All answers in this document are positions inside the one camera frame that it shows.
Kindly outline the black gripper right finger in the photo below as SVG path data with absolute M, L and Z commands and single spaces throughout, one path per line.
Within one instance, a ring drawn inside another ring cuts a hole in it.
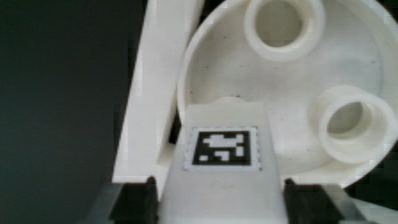
M 289 224 L 362 224 L 362 213 L 335 184 L 298 184 L 283 180 L 283 205 Z

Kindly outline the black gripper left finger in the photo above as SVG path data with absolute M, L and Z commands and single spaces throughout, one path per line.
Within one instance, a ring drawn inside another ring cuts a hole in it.
M 156 224 L 156 179 L 141 183 L 109 183 L 92 204 L 84 224 Z

